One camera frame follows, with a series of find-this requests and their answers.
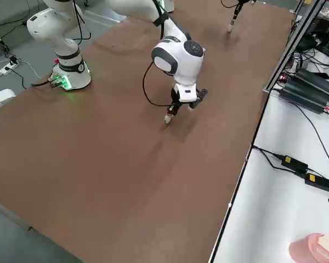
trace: black electronic device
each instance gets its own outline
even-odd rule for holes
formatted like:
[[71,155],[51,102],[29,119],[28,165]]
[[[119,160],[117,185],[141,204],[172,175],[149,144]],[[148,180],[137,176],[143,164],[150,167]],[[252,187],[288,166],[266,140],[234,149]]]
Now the black electronic device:
[[283,90],[280,92],[280,97],[299,104],[317,114],[324,112],[328,102],[327,94],[298,78],[292,78],[287,81]]
[[317,41],[310,34],[305,34],[296,47],[297,52],[304,52],[317,46]]
[[329,100],[329,81],[326,81],[325,79],[305,70],[304,68],[300,68],[294,78],[297,78],[311,85],[313,88],[325,93],[327,95],[327,99]]
[[316,174],[307,173],[305,176],[305,184],[329,192],[329,179]]

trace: pink object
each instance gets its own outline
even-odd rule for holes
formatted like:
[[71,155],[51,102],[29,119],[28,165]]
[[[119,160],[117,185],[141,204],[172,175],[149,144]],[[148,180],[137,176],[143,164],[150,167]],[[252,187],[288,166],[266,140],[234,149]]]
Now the pink object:
[[296,263],[329,263],[329,236],[310,234],[292,242],[289,253]]

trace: power adapter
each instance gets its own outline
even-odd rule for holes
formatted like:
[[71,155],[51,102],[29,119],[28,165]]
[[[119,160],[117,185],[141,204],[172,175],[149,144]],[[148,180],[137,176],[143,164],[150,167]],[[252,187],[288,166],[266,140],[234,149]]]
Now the power adapter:
[[307,173],[305,177],[305,184],[329,192],[329,179],[327,178]]
[[289,168],[297,173],[305,174],[308,170],[308,164],[300,162],[299,160],[296,160],[291,156],[285,155],[279,159],[281,160],[282,166]]

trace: brown work surface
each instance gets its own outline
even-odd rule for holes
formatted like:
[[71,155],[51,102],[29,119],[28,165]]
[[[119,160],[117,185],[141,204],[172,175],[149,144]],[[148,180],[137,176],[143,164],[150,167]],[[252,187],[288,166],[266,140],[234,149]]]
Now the brown work surface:
[[[165,128],[166,108],[145,100],[159,32],[135,19],[84,52],[90,87],[28,89],[0,109],[0,203],[86,263],[207,262],[292,19],[247,4],[227,35],[219,0],[175,4],[207,49],[193,113]],[[150,70],[153,101],[170,101],[171,81]]]

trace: power plug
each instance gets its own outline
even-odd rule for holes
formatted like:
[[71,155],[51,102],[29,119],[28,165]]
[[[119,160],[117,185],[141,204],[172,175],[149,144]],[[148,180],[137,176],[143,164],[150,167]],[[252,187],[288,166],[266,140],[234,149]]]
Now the power plug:
[[7,75],[8,73],[12,72],[12,70],[17,68],[18,65],[19,65],[18,62],[17,62],[17,64],[15,64],[10,61],[10,63],[7,63],[6,66],[4,66],[2,69],[0,69],[0,74]]

